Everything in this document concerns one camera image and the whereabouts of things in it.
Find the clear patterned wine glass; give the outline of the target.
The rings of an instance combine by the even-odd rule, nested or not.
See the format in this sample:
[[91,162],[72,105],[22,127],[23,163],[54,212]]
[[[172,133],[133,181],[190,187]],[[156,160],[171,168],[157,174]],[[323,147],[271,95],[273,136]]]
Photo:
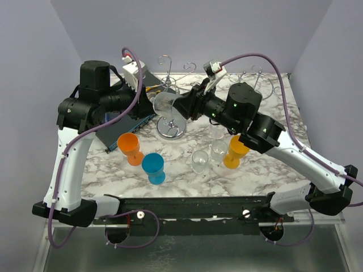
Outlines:
[[154,112],[161,117],[162,124],[174,127],[174,121],[179,118],[179,112],[172,107],[173,97],[178,94],[160,92],[156,95],[153,102]]

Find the orange plastic goblet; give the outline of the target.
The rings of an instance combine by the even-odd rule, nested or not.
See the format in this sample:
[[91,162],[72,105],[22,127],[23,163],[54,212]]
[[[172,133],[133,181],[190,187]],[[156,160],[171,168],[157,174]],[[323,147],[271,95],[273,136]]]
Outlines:
[[128,163],[132,166],[138,166],[144,158],[140,151],[140,142],[138,137],[133,133],[124,133],[119,136],[117,146],[127,157]]

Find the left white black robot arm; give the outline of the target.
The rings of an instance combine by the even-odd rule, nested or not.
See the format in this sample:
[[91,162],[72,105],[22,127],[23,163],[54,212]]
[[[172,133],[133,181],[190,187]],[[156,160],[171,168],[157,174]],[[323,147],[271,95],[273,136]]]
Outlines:
[[81,197],[88,151],[96,131],[109,126],[104,115],[119,112],[120,117],[137,119],[153,111],[145,89],[137,93],[146,65],[129,57],[124,62],[119,82],[114,85],[110,73],[117,70],[108,62],[90,60],[81,65],[79,85],[58,106],[58,147],[52,179],[44,199],[33,205],[33,215],[73,227],[87,227],[104,216],[114,224],[125,219],[126,211],[117,197]]

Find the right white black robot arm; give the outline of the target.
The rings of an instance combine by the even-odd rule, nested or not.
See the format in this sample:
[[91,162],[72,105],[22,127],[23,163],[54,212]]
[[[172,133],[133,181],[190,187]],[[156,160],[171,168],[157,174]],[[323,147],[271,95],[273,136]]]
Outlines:
[[262,96],[247,83],[235,83],[226,100],[205,92],[207,81],[177,97],[171,104],[185,119],[196,121],[206,116],[224,126],[251,150],[273,157],[310,181],[298,189],[269,193],[261,216],[274,222],[291,211],[312,208],[324,215],[337,215],[352,199],[346,174],[356,173],[353,166],[342,167],[323,158],[301,142],[293,142],[284,125],[258,112]]

